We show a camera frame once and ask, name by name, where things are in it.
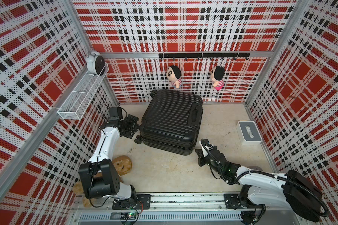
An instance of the hanging plush toy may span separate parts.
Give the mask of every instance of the hanging plush toy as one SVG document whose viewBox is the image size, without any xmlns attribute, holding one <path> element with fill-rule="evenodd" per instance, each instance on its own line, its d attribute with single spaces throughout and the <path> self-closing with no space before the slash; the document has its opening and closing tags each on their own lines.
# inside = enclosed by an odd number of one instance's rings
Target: hanging plush toy
<svg viewBox="0 0 338 225">
<path fill-rule="evenodd" d="M 175 90 L 179 89 L 182 86 L 181 72 L 179 67 L 176 65 L 171 65 L 167 69 L 167 78 L 170 81 L 169 86 L 173 86 Z"/>
<path fill-rule="evenodd" d="M 224 77 L 224 67 L 217 65 L 212 69 L 210 79 L 214 82 L 213 87 L 218 91 L 224 87 L 223 77 Z"/>
</svg>

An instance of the white wire basket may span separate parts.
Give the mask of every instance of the white wire basket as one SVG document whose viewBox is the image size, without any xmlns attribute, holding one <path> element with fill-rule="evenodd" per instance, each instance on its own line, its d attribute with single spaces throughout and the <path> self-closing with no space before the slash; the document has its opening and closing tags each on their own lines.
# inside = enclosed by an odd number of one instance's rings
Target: white wire basket
<svg viewBox="0 0 338 225">
<path fill-rule="evenodd" d="M 103 68 L 104 74 L 92 74 L 89 71 L 82 77 L 64 104 L 60 107 L 58 114 L 63 119 L 81 119 L 88 108 L 101 81 L 109 71 L 108 64 Z"/>
</svg>

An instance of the alarm clock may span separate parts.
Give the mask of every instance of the alarm clock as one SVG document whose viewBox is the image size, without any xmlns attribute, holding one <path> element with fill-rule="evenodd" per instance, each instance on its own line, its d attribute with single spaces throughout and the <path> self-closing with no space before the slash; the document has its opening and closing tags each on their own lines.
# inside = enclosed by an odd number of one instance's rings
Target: alarm clock
<svg viewBox="0 0 338 225">
<path fill-rule="evenodd" d="M 91 52 L 91 54 L 85 58 L 85 61 L 89 72 L 100 76 L 104 74 L 103 68 L 105 61 L 99 52 Z"/>
</svg>

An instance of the black hair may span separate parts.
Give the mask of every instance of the black hair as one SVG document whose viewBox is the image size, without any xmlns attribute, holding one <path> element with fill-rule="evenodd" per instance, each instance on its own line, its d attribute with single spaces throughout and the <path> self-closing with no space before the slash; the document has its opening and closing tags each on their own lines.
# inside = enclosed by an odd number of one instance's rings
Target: black hair
<svg viewBox="0 0 338 225">
<path fill-rule="evenodd" d="M 214 78 L 217 81 L 220 81 L 221 79 L 223 79 L 224 76 L 224 67 L 218 66 L 216 67 L 215 71 L 214 71 Z"/>
<path fill-rule="evenodd" d="M 172 70 L 173 70 L 173 72 L 174 72 L 174 74 L 175 74 L 175 77 L 176 77 L 177 79 L 179 79 L 179 78 L 181 77 L 181 75 L 182 75 L 182 73 L 180 72 L 179 67 L 177 67 L 176 65 L 170 65 L 169 67 L 172 68 Z"/>
</svg>

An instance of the black suitcase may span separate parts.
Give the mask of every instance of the black suitcase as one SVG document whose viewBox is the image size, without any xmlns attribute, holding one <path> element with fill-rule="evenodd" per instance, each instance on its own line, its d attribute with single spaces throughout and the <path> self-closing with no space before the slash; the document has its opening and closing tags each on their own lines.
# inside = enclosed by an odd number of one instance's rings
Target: black suitcase
<svg viewBox="0 0 338 225">
<path fill-rule="evenodd" d="M 154 90 L 140 125 L 147 146 L 190 155 L 198 138 L 203 100 L 200 96 L 168 89 Z"/>
</svg>

